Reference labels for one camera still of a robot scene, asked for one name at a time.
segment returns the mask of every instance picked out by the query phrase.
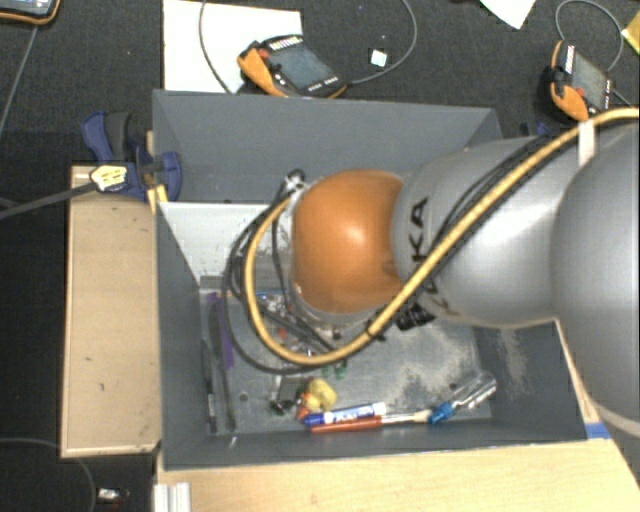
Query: blue clamp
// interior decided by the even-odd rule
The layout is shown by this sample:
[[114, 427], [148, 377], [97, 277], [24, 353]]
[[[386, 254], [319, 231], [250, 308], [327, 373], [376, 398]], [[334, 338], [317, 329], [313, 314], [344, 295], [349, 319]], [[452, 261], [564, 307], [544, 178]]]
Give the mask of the blue clamp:
[[102, 191], [146, 202], [149, 187], [144, 176], [152, 174], [155, 184], [164, 184], [169, 201], [176, 201], [182, 187], [182, 166], [178, 154], [172, 151], [163, 153], [161, 161], [155, 162], [143, 144], [129, 137], [129, 117], [126, 112], [107, 114], [98, 111], [81, 123], [82, 137], [96, 162], [100, 165], [117, 163], [127, 170], [121, 186]]

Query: screwdriver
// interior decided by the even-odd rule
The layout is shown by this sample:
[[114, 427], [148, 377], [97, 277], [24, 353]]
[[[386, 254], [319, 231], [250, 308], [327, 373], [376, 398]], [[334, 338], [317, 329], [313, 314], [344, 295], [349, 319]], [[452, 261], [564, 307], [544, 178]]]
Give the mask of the screwdriver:
[[436, 425], [441, 421], [448, 420], [458, 409], [473, 409], [493, 395], [496, 389], [495, 377], [487, 371], [480, 372], [474, 379], [456, 389], [450, 400], [436, 407], [429, 418], [429, 423]]
[[408, 414], [388, 414], [385, 416], [373, 416], [359, 418], [357, 420], [341, 421], [338, 423], [326, 423], [310, 428], [313, 434], [325, 434], [329, 432], [358, 432], [372, 430], [385, 425], [397, 425], [400, 423], [426, 423], [431, 416], [431, 409]]

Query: handheld device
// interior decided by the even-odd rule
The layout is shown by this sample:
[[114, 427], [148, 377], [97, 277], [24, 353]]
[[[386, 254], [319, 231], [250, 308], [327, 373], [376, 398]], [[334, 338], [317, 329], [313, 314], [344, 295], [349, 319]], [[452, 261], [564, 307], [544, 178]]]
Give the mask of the handheld device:
[[61, 0], [0, 0], [0, 19], [44, 25], [55, 17], [60, 2]]
[[254, 41], [237, 62], [245, 81], [273, 96], [335, 98], [346, 89], [345, 80], [297, 34]]
[[609, 108], [611, 81], [565, 40], [554, 49], [549, 81], [553, 103], [576, 121]]

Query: wooden board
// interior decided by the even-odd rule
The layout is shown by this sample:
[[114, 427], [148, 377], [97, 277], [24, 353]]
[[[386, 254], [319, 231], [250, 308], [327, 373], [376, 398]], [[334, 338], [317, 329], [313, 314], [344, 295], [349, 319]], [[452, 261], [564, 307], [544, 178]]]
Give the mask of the wooden board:
[[635, 512], [640, 493], [610, 440], [424, 455], [158, 471], [189, 482], [193, 512]]
[[[87, 171], [73, 169], [73, 186]], [[160, 440], [153, 231], [139, 201], [71, 201], [63, 457], [148, 452]]]

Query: pen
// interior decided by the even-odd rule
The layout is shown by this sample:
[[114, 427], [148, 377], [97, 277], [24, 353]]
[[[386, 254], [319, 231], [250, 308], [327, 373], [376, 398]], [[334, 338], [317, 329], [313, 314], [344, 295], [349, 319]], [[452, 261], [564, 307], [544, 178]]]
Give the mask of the pen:
[[372, 404], [356, 405], [354, 407], [345, 407], [328, 412], [311, 413], [302, 420], [302, 423], [307, 427], [313, 427], [315, 425], [339, 423], [360, 418], [384, 416], [386, 413], [387, 407], [384, 402], [374, 402]]
[[418, 411], [410, 414], [391, 414], [388, 416], [373, 416], [371, 418], [360, 418], [357, 420], [341, 421], [339, 423], [326, 423], [311, 427], [313, 434], [325, 434], [329, 432], [357, 432], [361, 430], [371, 430], [400, 423], [426, 423], [431, 416], [431, 409]]

